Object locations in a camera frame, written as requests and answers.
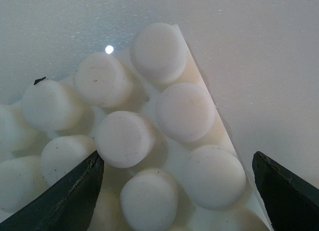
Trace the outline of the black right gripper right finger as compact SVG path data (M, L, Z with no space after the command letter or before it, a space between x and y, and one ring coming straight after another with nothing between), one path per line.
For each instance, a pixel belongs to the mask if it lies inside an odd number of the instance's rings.
M275 231L317 231L319 190L264 153L252 160L255 185Z

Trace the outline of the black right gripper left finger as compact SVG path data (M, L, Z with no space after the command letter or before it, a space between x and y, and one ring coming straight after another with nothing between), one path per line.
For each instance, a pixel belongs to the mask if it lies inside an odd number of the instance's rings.
M101 190L104 161L97 151L34 201L0 224L2 231L86 231Z

